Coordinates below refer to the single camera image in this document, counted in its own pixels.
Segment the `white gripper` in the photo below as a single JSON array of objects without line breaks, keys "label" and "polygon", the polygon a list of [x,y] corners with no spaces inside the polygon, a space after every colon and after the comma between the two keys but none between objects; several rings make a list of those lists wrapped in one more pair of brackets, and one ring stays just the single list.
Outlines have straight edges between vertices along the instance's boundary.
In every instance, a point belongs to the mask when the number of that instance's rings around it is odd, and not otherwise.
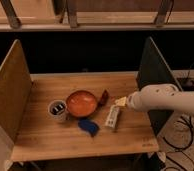
[{"label": "white gripper", "polygon": [[107,115],[105,126],[114,130],[118,121],[118,116],[121,112],[121,107],[126,105],[127,97],[122,97],[114,101]]}]

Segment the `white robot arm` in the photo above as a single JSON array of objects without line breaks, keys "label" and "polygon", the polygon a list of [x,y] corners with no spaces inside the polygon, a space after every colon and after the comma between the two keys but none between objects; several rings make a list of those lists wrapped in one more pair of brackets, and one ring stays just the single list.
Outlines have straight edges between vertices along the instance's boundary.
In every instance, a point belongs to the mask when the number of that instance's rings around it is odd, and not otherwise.
[{"label": "white robot arm", "polygon": [[174,112],[194,117],[194,91],[180,91],[174,84],[151,84],[129,94],[125,104],[147,112],[156,135]]}]

